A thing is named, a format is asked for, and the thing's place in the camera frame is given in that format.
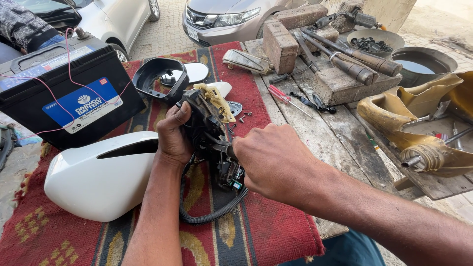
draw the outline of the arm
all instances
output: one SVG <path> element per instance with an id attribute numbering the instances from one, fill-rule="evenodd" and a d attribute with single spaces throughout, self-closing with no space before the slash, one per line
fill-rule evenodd
<path id="1" fill-rule="evenodd" d="M 316 159 L 289 125 L 252 129 L 233 148 L 250 190 L 360 231 L 409 265 L 473 261 L 473 227 Z"/>
<path id="2" fill-rule="evenodd" d="M 181 110 L 174 106 L 158 123 L 158 151 L 124 266 L 182 265 L 179 194 L 182 171 L 192 149 L 179 126 L 191 117 L 190 109 L 187 102 Z"/>

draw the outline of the red screwdriver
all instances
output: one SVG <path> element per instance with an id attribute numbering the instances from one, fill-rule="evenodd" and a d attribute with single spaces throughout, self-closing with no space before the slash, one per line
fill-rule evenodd
<path id="1" fill-rule="evenodd" d="M 287 96 L 284 92 L 282 92 L 280 89 L 276 88 L 274 85 L 269 85 L 268 87 L 268 91 L 273 94 L 276 98 L 278 98 L 279 100 L 283 101 L 285 104 L 292 104 L 293 106 L 295 106 L 297 109 L 301 110 L 304 114 L 306 114 L 308 117 L 312 118 L 312 119 L 315 119 L 313 116 L 309 115 L 308 113 L 306 113 L 304 110 L 302 110 L 301 108 L 299 108 L 297 105 L 293 104 L 291 102 L 291 98 L 289 96 Z"/>

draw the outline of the black rubber piece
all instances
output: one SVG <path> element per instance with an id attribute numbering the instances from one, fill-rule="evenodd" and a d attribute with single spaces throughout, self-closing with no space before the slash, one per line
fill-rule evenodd
<path id="1" fill-rule="evenodd" d="M 214 221 L 223 215 L 231 212 L 233 209 L 235 209 L 238 204 L 244 199 L 246 194 L 248 194 L 248 188 L 246 188 L 245 185 L 241 188 L 240 192 L 238 195 L 232 199 L 227 205 L 223 206 L 219 210 L 204 215 L 200 217 L 192 217 L 190 216 L 184 209 L 184 188 L 185 188 L 185 174 L 187 171 L 189 171 L 189 168 L 191 167 L 192 163 L 194 162 L 195 156 L 192 155 L 191 160 L 186 164 L 184 167 L 184 170 L 182 172 L 181 176 L 181 195 L 180 195 L 180 202 L 179 202 L 179 217 L 181 220 L 185 223 L 191 224 L 191 225 L 201 225 L 205 224 L 211 221 Z"/>

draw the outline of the metal basin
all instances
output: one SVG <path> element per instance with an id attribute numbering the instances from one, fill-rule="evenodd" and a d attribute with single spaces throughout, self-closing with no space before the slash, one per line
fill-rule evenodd
<path id="1" fill-rule="evenodd" d="M 393 60 L 403 64 L 399 86 L 412 88 L 454 72 L 455 59 L 441 51 L 424 47 L 403 47 L 393 52 Z"/>
<path id="2" fill-rule="evenodd" d="M 390 32 L 390 31 L 382 30 L 382 29 L 361 29 L 361 30 L 354 31 L 348 34 L 347 36 L 348 46 L 350 46 L 353 49 L 358 49 L 353 46 L 353 44 L 351 43 L 351 40 L 353 38 L 360 39 L 360 38 L 368 38 L 368 37 L 372 37 L 377 42 L 384 41 L 387 45 L 393 48 L 393 51 L 401 47 L 404 47 L 404 39 L 401 36 L 397 35 L 394 32 Z M 367 53 L 370 53 L 379 57 L 383 57 L 386 59 L 391 59 L 391 54 L 392 54 L 392 52 L 387 52 L 387 53 L 367 52 Z"/>

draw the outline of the license plate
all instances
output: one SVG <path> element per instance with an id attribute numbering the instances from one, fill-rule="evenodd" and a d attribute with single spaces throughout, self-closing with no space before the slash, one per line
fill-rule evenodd
<path id="1" fill-rule="evenodd" d="M 199 41 L 199 37 L 197 36 L 197 32 L 189 27 L 187 27 L 187 33 L 189 33 L 189 37 L 196 40 L 196 41 Z"/>

